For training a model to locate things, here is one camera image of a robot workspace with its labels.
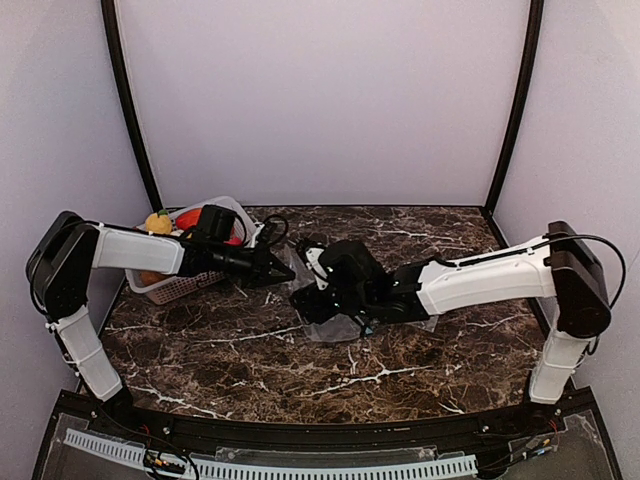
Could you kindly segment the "clear zip bag blue zipper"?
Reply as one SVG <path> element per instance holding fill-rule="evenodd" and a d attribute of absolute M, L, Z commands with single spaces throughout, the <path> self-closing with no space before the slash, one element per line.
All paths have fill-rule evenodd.
<path fill-rule="evenodd" d="M 313 238 L 302 238 L 285 247 L 288 266 L 295 274 L 289 283 L 289 302 L 303 325 L 305 335 L 314 342 L 341 343 L 366 338 L 373 333 L 370 320 L 361 313 L 341 311 L 334 268 L 323 266 L 320 257 L 326 246 Z"/>

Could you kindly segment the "yellow orange toy peach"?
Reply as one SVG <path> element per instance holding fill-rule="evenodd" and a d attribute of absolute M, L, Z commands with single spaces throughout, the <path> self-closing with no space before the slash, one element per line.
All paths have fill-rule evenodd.
<path fill-rule="evenodd" d="M 153 234 L 169 235 L 173 231 L 173 224 L 166 210 L 159 210 L 150 214 L 145 220 L 145 230 Z"/>

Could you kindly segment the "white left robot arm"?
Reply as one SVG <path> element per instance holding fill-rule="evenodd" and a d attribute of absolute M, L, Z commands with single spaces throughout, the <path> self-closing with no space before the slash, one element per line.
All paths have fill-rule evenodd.
<path fill-rule="evenodd" d="M 246 288 L 294 279 L 273 252 L 280 243 L 267 219 L 255 234 L 234 245 L 237 214 L 207 205 L 195 226 L 179 236 L 89 221 L 71 211 L 59 214 L 31 254 L 25 273 L 31 301 L 45 318 L 66 363 L 93 397 L 107 403 L 125 396 L 125 382 L 112 366 L 90 319 L 88 287 L 100 268 L 149 271 L 178 278 L 219 272 Z"/>

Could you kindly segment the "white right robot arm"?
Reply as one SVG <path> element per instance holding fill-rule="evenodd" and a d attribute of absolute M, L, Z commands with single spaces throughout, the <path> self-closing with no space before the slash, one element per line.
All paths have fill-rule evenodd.
<path fill-rule="evenodd" d="M 552 298 L 557 316 L 528 390 L 531 402 L 551 405 L 588 345 L 611 323 L 603 267 L 587 247 L 589 239 L 557 221 L 546 234 L 514 247 L 456 260 L 432 256 L 394 271 L 385 270 L 361 241 L 324 246 L 305 239 L 297 254 L 315 279 L 295 290 L 290 301 L 307 324 L 344 316 L 368 335 L 377 324 L 422 321 L 514 299 Z"/>

